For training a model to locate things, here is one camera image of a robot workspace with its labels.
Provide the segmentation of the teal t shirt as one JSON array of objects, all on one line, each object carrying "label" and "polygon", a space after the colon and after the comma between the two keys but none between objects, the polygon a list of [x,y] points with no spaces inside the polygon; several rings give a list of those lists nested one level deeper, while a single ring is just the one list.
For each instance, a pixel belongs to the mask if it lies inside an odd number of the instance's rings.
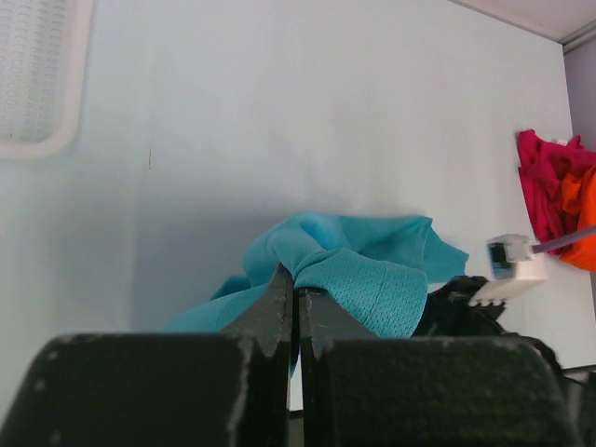
[{"label": "teal t shirt", "polygon": [[264,293],[279,266],[295,288],[326,291],[382,338],[409,338],[428,287],[464,275],[468,255],[443,241],[426,216],[355,217],[303,212],[257,237],[241,276],[170,322],[167,332],[218,332]]}]

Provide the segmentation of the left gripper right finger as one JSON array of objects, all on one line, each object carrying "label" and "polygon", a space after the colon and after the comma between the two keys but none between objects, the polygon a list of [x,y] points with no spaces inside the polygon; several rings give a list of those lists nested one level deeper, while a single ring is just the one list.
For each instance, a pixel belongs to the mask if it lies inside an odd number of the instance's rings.
[{"label": "left gripper right finger", "polygon": [[578,446],[527,340],[375,336],[324,291],[298,292],[308,446]]}]

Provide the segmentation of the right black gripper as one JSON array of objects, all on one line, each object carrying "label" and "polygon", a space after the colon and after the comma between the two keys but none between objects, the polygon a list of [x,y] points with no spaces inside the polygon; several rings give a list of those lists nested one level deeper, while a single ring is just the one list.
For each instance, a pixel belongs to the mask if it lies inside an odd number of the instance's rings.
[{"label": "right black gripper", "polygon": [[487,283],[485,277],[454,277],[446,285],[430,293],[413,336],[519,338],[536,349],[550,368],[560,368],[555,352],[541,340],[503,328],[497,320],[506,310],[504,304],[470,304],[474,295]]}]

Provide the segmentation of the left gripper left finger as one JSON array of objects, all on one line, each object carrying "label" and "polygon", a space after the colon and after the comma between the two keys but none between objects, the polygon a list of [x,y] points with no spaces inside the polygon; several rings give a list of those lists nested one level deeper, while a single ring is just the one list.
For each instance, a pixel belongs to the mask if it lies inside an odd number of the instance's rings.
[{"label": "left gripper left finger", "polygon": [[70,334],[37,354],[5,446],[284,446],[293,284],[279,268],[221,332]]}]

